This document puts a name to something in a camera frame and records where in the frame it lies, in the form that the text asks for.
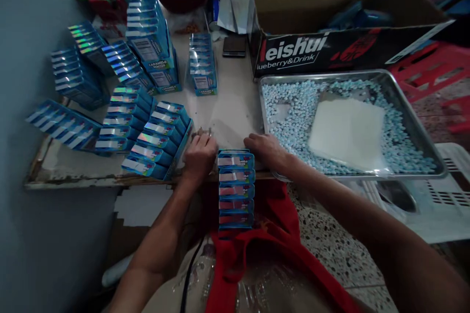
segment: blue wall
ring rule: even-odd
[[[48,54],[89,14],[76,0],[0,3],[0,311],[64,312],[99,283],[116,190],[24,191],[43,137],[24,118],[56,97]]]

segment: person's right hand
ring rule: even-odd
[[[204,181],[214,166],[217,155],[217,141],[207,133],[196,135],[185,152],[183,177],[198,186]]]
[[[283,175],[291,160],[296,158],[289,154],[272,134],[250,134],[243,142],[266,167]]]

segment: person's left hand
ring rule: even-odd
[[[208,134],[195,136],[185,153],[183,177],[201,184],[212,170],[217,150],[214,137]]]

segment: red cloth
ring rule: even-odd
[[[245,273],[246,247],[251,241],[275,244],[290,265],[300,270],[323,292],[332,310],[361,312],[344,288],[301,244],[297,210],[287,195],[285,183],[259,180],[255,186],[255,212],[264,217],[260,228],[241,233],[231,241],[219,240],[217,231],[211,232],[216,262],[206,313],[235,312],[237,283]]]

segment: white table surface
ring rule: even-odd
[[[184,73],[188,60],[189,36],[173,35],[177,51],[180,81],[183,91],[157,95],[155,98],[183,104],[194,121],[195,130],[211,128],[220,148],[243,148],[243,139],[250,133],[262,133],[263,122],[258,86],[253,82],[250,59],[223,58],[223,41],[214,43],[217,64],[217,90],[214,96],[197,97],[192,82],[186,82]],[[118,83],[116,77],[108,80],[110,91]],[[88,112],[71,102],[70,107],[101,122],[106,107]],[[136,176],[123,181],[126,172],[121,169],[125,155],[101,157],[73,151],[56,140],[46,138],[35,157],[28,180],[28,189],[83,188],[90,186],[117,186],[148,184],[155,181]],[[177,171],[184,164],[180,160]]]

